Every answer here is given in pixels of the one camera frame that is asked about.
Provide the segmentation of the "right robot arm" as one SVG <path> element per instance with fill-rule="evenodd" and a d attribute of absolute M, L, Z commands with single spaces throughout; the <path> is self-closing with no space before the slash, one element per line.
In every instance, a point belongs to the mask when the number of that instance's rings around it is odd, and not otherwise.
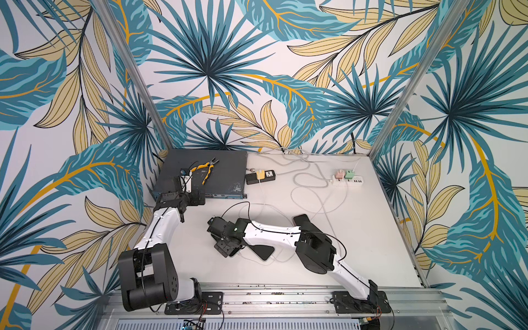
<path fill-rule="evenodd" d="M 329 275 L 359 301 L 378 304 L 378 286 L 352 270 L 334 246 L 335 237 L 322 232 L 306 215 L 294 218 L 294 227 L 265 225 L 239 218 L 235 223 L 221 217 L 208 221 L 214 248 L 225 258 L 249 248 L 267 261 L 277 248 L 293 251 L 303 266 L 315 274 Z"/>

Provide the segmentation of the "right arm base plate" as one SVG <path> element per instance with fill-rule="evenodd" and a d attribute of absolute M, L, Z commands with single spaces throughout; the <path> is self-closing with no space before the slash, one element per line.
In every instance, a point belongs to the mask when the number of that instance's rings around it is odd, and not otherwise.
<path fill-rule="evenodd" d="M 391 307 L 384 291 L 375 296 L 376 303 L 352 298 L 347 291 L 334 291 L 329 302 L 337 314 L 390 314 Z"/>

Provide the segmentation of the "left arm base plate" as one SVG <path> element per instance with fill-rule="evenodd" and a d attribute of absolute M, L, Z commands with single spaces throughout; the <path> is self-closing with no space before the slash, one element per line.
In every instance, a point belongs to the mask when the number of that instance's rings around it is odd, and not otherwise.
<path fill-rule="evenodd" d="M 172 302 L 165 306 L 164 314 L 169 316 L 222 315 L 224 293 L 221 291 L 202 292 L 200 298 L 183 302 Z"/>

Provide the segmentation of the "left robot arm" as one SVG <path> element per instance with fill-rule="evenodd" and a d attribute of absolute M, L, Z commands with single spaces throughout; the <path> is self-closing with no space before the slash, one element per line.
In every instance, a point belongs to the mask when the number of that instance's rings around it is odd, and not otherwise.
<path fill-rule="evenodd" d="M 143 238 L 118 258 L 122 304 L 132 312 L 175 303 L 183 308 L 202 303 L 202 290 L 195 278 L 180 278 L 169 245 L 176 228 L 185 222 L 189 207 L 205 204 L 205 196 L 190 187 L 192 175 L 173 179 L 173 187 L 159 194 L 151 223 Z"/>

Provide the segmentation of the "black phone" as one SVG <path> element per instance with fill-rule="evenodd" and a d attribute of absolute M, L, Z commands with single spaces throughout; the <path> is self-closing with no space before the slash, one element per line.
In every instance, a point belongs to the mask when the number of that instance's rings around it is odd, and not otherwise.
<path fill-rule="evenodd" d="M 256 245 L 247 247 L 251 251 L 253 251 L 253 253 L 256 254 L 257 257 L 260 258 L 262 261 L 267 261 L 275 251 L 275 248 L 273 246 Z"/>

